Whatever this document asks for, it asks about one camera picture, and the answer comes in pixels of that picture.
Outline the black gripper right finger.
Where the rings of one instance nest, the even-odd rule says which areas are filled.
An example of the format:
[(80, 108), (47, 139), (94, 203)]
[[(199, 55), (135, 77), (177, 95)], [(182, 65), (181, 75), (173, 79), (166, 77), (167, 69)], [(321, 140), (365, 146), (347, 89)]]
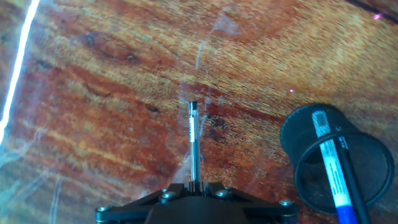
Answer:
[(203, 182), (199, 223), (297, 224), (297, 206), (291, 200), (268, 202), (221, 182)]

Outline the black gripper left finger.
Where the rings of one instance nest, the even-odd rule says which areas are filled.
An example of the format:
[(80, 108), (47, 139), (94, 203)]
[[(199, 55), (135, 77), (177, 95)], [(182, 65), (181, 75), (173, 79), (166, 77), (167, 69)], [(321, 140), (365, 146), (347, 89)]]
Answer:
[(95, 208), (95, 223), (145, 223), (153, 209), (191, 196), (191, 183), (172, 183), (145, 197), (122, 206)]

